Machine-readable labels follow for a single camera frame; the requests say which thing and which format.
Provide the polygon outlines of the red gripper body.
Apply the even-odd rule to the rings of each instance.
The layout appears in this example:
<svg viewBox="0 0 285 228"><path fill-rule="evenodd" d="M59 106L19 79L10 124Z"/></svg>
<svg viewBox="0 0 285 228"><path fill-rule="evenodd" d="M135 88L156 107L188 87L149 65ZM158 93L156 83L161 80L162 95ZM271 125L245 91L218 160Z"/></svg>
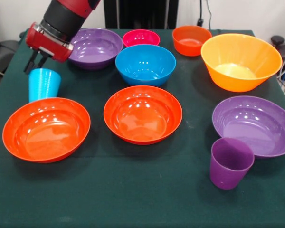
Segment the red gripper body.
<svg viewBox="0 0 285 228"><path fill-rule="evenodd" d="M26 36L26 44L36 51L42 51L58 62L66 61L74 46L71 43L62 42L49 35L39 24L33 23Z"/></svg>

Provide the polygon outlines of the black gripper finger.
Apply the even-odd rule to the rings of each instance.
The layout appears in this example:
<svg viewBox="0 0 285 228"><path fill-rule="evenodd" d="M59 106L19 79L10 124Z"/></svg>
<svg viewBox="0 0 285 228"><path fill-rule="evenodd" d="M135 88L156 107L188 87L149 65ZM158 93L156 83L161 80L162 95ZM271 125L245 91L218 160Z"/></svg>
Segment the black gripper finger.
<svg viewBox="0 0 285 228"><path fill-rule="evenodd" d="M24 68L24 73L26 75L29 75L30 72L35 68L35 59L38 55L38 51L34 50L31 57L29 58L28 63L26 64L25 68Z"/></svg>
<svg viewBox="0 0 285 228"><path fill-rule="evenodd" d="M39 63L37 64L37 68L42 68L43 65L45 64L47 58L48 58L48 56L46 54L42 54L42 58L39 61Z"/></svg>

